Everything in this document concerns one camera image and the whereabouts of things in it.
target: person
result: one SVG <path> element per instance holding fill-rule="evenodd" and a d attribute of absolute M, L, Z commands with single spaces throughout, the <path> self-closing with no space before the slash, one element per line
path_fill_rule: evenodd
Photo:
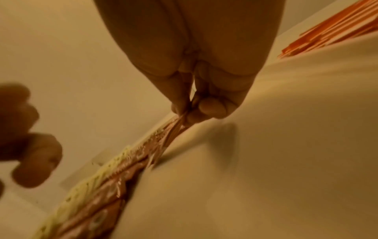
<path fill-rule="evenodd" d="M 243 102 L 277 34 L 284 0 L 95 0 L 129 60 L 186 124 L 222 119 Z M 193 83 L 196 93 L 189 99 Z M 18 160 L 14 180 L 43 183 L 62 159 L 49 134 L 32 133 L 37 110 L 20 84 L 0 85 L 0 160 Z"/>

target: hand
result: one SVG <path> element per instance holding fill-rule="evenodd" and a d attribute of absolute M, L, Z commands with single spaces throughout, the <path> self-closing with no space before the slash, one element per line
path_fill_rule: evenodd
<path fill-rule="evenodd" d="M 284 0 L 95 0 L 129 60 L 187 124 L 224 118 L 262 68 Z M 197 92 L 190 103 L 191 86 Z"/>
<path fill-rule="evenodd" d="M 0 85 L 0 161 L 19 161 L 13 179 L 21 186 L 36 187 L 59 164 L 62 147 L 52 135 L 29 132 L 39 118 L 28 104 L 29 96 L 23 85 Z M 4 184 L 0 185 L 1 194 Z"/>

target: blurry hand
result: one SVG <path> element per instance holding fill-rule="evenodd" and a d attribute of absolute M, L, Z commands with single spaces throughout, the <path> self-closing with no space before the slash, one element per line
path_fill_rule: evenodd
<path fill-rule="evenodd" d="M 62 147 L 52 135 L 29 132 L 39 118 L 28 104 L 29 96 L 23 85 L 0 84 L 0 161 L 19 161 L 13 179 L 21 186 L 36 187 L 59 164 Z"/>
<path fill-rule="evenodd" d="M 94 1 L 117 44 L 173 111 L 189 111 L 188 124 L 224 118 L 242 104 L 284 7 L 284 0 Z"/>

